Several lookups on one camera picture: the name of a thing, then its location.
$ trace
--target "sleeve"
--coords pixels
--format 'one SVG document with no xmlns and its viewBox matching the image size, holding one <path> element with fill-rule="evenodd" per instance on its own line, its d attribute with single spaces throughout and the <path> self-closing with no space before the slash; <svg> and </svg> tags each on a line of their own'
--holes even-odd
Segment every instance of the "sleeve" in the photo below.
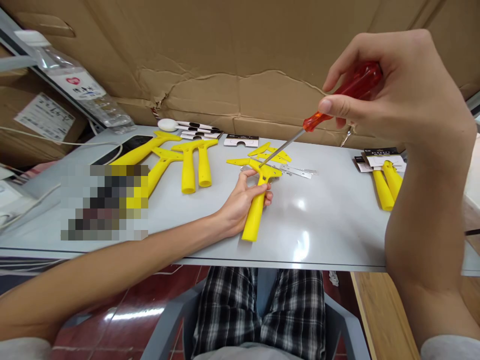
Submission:
<svg viewBox="0 0 480 360">
<path fill-rule="evenodd" d="M 420 349 L 421 360 L 478 360 L 480 341 L 457 335 L 429 338 Z"/>
<path fill-rule="evenodd" d="M 52 347 L 38 337 L 20 337 L 0 341 L 1 360 L 49 360 Z"/>
</svg>

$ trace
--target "screwdriver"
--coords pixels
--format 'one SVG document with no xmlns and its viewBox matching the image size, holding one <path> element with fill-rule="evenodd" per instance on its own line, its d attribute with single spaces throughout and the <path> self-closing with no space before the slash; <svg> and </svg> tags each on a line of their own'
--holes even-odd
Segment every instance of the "screwdriver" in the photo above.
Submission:
<svg viewBox="0 0 480 360">
<path fill-rule="evenodd" d="M 367 61 L 361 63 L 355 72 L 350 81 L 344 83 L 338 88 L 334 94 L 347 95 L 351 98 L 361 99 L 367 95 L 375 86 L 378 85 L 380 80 L 382 80 L 382 69 L 378 62 Z M 274 153 L 272 153 L 264 162 L 262 162 L 258 167 L 262 167 L 270 161 L 275 155 L 285 149 L 290 143 L 294 142 L 297 138 L 302 136 L 305 132 L 311 133 L 318 124 L 324 122 L 325 120 L 330 120 L 333 116 L 322 114 L 316 112 L 309 118 L 306 118 L 303 121 L 303 128 L 298 134 L 292 137 L 290 140 L 286 141 L 282 146 L 280 146 Z"/>
</svg>

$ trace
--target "plaid shorts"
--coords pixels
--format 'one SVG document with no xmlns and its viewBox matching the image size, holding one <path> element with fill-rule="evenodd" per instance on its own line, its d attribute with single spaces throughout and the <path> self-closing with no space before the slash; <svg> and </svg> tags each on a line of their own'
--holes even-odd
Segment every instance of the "plaid shorts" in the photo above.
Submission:
<svg viewBox="0 0 480 360">
<path fill-rule="evenodd" d="M 265 344 L 301 359 L 325 357 L 322 272 L 279 269 L 263 318 L 257 312 L 257 273 L 212 266 L 201 293 L 193 356 L 243 343 Z"/>
</svg>

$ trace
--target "black phone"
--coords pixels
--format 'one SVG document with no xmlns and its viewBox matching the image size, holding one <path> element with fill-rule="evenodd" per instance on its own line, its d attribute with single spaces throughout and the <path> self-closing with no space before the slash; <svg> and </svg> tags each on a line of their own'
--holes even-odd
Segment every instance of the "black phone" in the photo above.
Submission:
<svg viewBox="0 0 480 360">
<path fill-rule="evenodd" d="M 123 149 L 121 150 L 120 155 L 118 155 L 117 159 L 126 153 L 132 151 L 135 148 L 138 148 L 139 146 L 148 143 L 153 138 L 153 136 L 149 135 L 135 135 L 129 138 L 127 141 L 122 143 Z M 102 156 L 99 158 L 97 161 L 95 161 L 92 165 L 103 165 L 108 163 L 110 160 L 112 160 L 115 155 L 119 152 L 119 146 L 114 148 L 112 151 L 110 151 L 108 154 Z"/>
</svg>

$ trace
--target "gray table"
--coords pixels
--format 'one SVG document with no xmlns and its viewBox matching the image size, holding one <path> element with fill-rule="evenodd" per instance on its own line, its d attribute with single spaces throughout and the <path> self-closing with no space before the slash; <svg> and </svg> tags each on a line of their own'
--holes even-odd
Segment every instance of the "gray table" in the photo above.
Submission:
<svg viewBox="0 0 480 360">
<path fill-rule="evenodd" d="M 123 142 L 134 135 L 151 135 L 156 128 L 139 126 L 135 132 L 115 135 L 104 131 L 92 143 Z M 173 162 L 149 200 L 148 231 L 162 231 L 217 211 L 231 193 L 240 167 L 227 159 L 247 157 L 251 148 L 219 144 L 208 149 L 212 186 L 190 195 L 181 193 L 182 163 Z M 270 141 L 273 147 L 283 141 Z M 170 149 L 179 142 L 166 142 Z M 62 168 L 91 164 L 114 145 L 83 146 L 25 185 L 36 197 L 60 182 Z M 240 235 L 220 241 L 179 264 L 228 265 L 343 271 L 385 271 L 384 235 L 390 214 L 379 208 L 373 178 L 359 173 L 353 163 L 360 150 L 294 142 L 287 148 L 291 166 L 314 169 L 306 179 L 282 176 L 272 184 L 273 204 L 264 211 L 258 241 Z M 158 158 L 150 155 L 151 168 Z M 194 154 L 195 166 L 198 153 Z M 60 241 L 60 191 L 56 190 L 18 224 L 0 235 L 0 256 L 70 259 L 112 245 L 112 241 Z M 464 275 L 480 276 L 480 256 L 467 243 Z"/>
</svg>

